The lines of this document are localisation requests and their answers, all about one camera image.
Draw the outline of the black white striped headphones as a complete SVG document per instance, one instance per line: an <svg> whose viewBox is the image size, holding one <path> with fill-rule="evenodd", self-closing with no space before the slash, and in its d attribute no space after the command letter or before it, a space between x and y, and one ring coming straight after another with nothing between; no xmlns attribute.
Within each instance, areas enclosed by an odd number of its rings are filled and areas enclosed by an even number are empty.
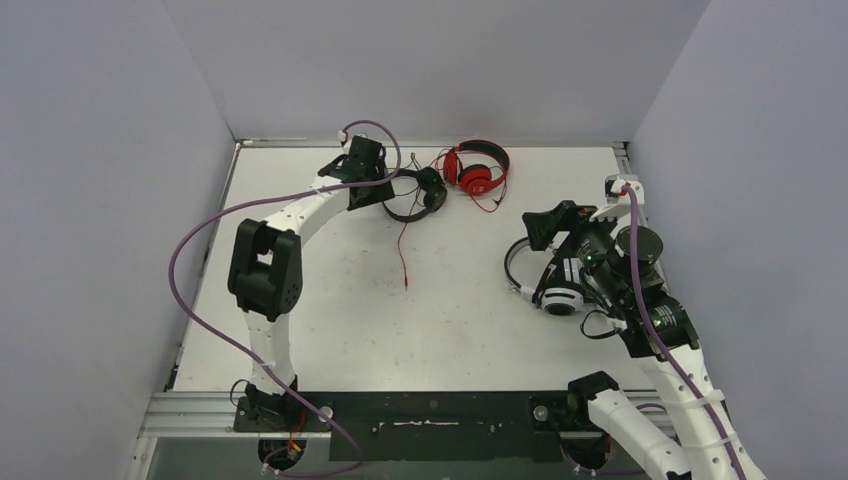
<svg viewBox="0 0 848 480"><path fill-rule="evenodd" d="M581 262L577 258L560 257L551 242L546 248L550 259L538 281L534 286L525 285L512 274L511 266L515 257L529 248L529 238L523 237L513 242L505 252L503 268L510 290L551 316L565 317L581 311L589 302L580 273Z"/></svg>

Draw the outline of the grey white headphones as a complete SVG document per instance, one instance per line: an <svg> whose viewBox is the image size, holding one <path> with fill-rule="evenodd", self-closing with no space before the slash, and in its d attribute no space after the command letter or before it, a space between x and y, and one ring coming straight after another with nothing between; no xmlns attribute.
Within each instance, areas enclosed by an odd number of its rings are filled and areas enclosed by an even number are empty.
<svg viewBox="0 0 848 480"><path fill-rule="evenodd" d="M654 265L664 251L661 237L652 229L639 225L635 230L636 258L641 268Z"/></svg>

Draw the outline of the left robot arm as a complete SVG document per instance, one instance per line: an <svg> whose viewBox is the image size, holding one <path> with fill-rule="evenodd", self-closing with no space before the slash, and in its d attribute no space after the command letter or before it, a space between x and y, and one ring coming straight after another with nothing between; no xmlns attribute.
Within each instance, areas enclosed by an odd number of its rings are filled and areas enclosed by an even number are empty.
<svg viewBox="0 0 848 480"><path fill-rule="evenodd" d="M393 198L385 156L381 143L348 137L305 194L238 225L227 288L244 314L248 347L257 357L245 389L247 418L276 430L291 429L302 418L305 408L292 396L297 375L289 324L303 293L303 248L336 215Z"/></svg>

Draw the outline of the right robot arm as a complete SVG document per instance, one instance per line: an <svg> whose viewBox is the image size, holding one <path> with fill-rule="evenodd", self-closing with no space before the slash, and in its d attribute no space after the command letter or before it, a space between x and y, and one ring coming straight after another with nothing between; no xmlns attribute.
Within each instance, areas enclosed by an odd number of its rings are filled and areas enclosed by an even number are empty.
<svg viewBox="0 0 848 480"><path fill-rule="evenodd" d="M525 212L534 251L577 263L578 282L607 315L614 336L659 396L675 434L662 432L599 371L569 383L568 419L599 428L652 479L763 479L714 386L696 329L656 264L660 236L641 219L644 188L634 175L606 178L605 204L563 200Z"/></svg>

